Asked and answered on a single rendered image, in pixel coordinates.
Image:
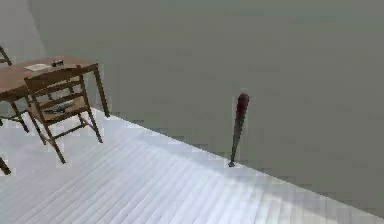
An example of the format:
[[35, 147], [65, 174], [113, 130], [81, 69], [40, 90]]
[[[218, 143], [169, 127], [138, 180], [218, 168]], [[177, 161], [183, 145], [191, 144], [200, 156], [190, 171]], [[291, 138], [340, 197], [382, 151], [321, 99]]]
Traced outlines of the dark red baseball bat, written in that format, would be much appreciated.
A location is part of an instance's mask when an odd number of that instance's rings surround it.
[[249, 95], [246, 93], [241, 93], [238, 97], [237, 107], [236, 107], [236, 117], [234, 124], [234, 133], [233, 133], [233, 141], [232, 141], [232, 149], [231, 149], [231, 157], [230, 162], [228, 164], [229, 167], [235, 166], [235, 156], [237, 152], [238, 143], [240, 141], [243, 124], [248, 108], [249, 103]]

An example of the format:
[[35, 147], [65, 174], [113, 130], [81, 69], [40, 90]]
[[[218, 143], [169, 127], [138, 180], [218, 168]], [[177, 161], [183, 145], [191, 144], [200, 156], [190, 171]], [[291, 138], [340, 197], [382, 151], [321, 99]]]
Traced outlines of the white paper sheet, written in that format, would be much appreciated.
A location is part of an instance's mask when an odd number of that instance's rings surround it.
[[33, 64], [33, 65], [26, 66], [24, 68], [31, 72], [37, 72], [37, 71], [49, 69], [51, 68], [51, 66], [48, 64]]

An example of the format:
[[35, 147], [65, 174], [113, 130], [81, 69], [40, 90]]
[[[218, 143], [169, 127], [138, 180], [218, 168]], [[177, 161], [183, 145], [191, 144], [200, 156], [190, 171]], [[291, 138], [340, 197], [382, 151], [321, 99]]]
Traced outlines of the brown wooden table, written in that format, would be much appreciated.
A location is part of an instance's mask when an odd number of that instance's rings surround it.
[[0, 116], [0, 126], [3, 125], [3, 120], [14, 121], [19, 123], [25, 132], [29, 132], [29, 129], [22, 118], [22, 113], [25, 113], [25, 110], [20, 111], [16, 106], [16, 101], [27, 95], [24, 79], [28, 76], [40, 75], [43, 73], [43, 70], [31, 71], [28, 70], [27, 67], [35, 64], [51, 65], [54, 61], [58, 60], [64, 62], [63, 67], [75, 67], [76, 65], [81, 65], [87, 72], [92, 72], [94, 74], [104, 114], [107, 117], [110, 116], [107, 98], [101, 81], [100, 66], [96, 61], [89, 61], [74, 56], [47, 56], [0, 68], [0, 102], [9, 102], [14, 111], [14, 115]]

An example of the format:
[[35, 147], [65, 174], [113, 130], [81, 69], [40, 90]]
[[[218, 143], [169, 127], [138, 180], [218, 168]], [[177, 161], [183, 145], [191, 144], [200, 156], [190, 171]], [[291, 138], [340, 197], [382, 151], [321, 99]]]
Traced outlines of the brown wooden chair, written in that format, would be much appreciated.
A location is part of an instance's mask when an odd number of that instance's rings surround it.
[[0, 157], [0, 169], [3, 171], [5, 175], [11, 174], [11, 170], [9, 169], [9, 167], [1, 157]]
[[[80, 65], [43, 73], [39, 76], [24, 79], [31, 99], [27, 100], [27, 113], [42, 143], [49, 143], [55, 150], [59, 160], [65, 164], [65, 158], [57, 144], [57, 140], [78, 129], [89, 126], [100, 143], [101, 133], [95, 121], [86, 91], [84, 75], [88, 73]], [[44, 110], [58, 105], [71, 104], [65, 113], [46, 114]], [[53, 135], [50, 126], [56, 125], [71, 117], [77, 117], [80, 123], [67, 131]]]
[[6, 63], [8, 66], [12, 66], [12, 62], [2, 46], [0, 46], [0, 54], [2, 55], [0, 63]]

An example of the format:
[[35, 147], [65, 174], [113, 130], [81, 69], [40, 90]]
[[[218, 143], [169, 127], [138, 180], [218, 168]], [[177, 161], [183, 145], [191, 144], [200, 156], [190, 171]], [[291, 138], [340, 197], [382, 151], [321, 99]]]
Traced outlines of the dark object on chair seat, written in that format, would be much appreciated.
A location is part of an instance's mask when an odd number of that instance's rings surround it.
[[66, 109], [69, 107], [71, 107], [71, 104], [58, 105], [54, 108], [44, 110], [44, 113], [46, 114], [65, 113]]

